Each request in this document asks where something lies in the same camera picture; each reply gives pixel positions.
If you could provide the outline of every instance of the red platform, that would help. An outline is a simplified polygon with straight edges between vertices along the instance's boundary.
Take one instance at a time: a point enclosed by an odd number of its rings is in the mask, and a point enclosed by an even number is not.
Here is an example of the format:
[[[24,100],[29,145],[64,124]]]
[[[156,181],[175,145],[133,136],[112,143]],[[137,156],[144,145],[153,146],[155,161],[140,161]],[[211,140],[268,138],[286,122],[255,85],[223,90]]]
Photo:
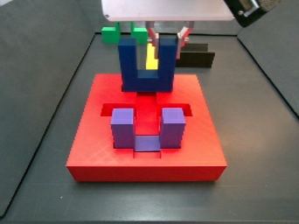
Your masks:
[[[175,75],[174,91],[151,95],[124,93],[117,74],[97,75],[91,88],[81,116],[67,167],[77,181],[212,181],[227,167],[220,141],[196,75]],[[113,108],[140,108],[140,101],[149,102],[151,119],[136,115],[140,135],[157,131],[162,108],[182,107],[186,129],[182,148],[162,152],[133,152],[113,149],[109,120]]]

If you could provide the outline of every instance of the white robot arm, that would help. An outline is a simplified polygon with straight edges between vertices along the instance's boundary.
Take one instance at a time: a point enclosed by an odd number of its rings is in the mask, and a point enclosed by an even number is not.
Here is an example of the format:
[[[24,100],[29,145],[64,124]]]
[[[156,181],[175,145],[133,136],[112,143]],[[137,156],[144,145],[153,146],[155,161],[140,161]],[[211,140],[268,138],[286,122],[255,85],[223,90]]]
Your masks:
[[[103,13],[109,21],[145,21],[149,41],[155,46],[157,58],[159,33],[155,32],[155,21],[183,21],[178,32],[178,53],[188,40],[195,21],[231,20],[230,8],[223,0],[101,0]]]

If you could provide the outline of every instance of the plastic block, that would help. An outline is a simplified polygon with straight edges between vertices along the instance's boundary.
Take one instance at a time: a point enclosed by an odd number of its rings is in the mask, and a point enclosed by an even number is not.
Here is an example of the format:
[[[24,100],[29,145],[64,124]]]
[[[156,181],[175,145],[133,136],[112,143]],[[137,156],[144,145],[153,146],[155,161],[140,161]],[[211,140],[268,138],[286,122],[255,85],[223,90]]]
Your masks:
[[[131,37],[136,39],[136,43],[139,45],[145,45],[147,44],[147,37],[148,37],[148,32],[147,29],[143,28],[136,28],[135,27],[135,22],[131,22]]]
[[[111,129],[116,149],[135,148],[135,111],[132,108],[115,108]]]
[[[178,41],[162,38],[159,45],[157,70],[136,69],[136,41],[123,38],[119,42],[119,61],[125,92],[171,92],[174,88],[174,70]]]
[[[147,44],[145,69],[157,69],[157,59],[155,58],[155,47]]]
[[[180,149],[184,131],[184,115],[182,108],[163,108],[160,145],[166,149]]]
[[[135,151],[160,151],[159,136],[136,136]]]
[[[116,150],[111,117],[103,105],[136,104],[133,93],[120,90],[120,75],[97,75],[71,147],[67,167],[77,181],[214,181],[227,167],[196,75],[175,75],[171,93],[156,93],[156,106],[191,105],[182,148],[159,152]]]
[[[101,28],[101,39],[105,44],[117,44],[120,40],[120,28],[119,23],[116,27],[103,27]]]

